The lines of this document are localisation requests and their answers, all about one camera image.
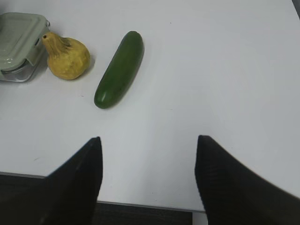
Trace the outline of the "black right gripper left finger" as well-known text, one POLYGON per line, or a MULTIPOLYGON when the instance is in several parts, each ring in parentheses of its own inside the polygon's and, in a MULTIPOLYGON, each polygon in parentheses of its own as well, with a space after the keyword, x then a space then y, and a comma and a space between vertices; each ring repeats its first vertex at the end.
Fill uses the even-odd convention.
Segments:
POLYGON ((0 204, 2 225, 89 225, 103 178, 100 137, 41 182, 0 204))

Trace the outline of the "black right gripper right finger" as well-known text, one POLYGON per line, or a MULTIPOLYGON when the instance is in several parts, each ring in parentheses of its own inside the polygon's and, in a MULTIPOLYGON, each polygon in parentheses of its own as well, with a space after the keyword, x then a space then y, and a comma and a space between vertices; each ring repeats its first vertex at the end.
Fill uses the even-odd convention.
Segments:
POLYGON ((300 200, 271 184, 213 138, 197 141, 195 180, 210 225, 298 225, 300 200))

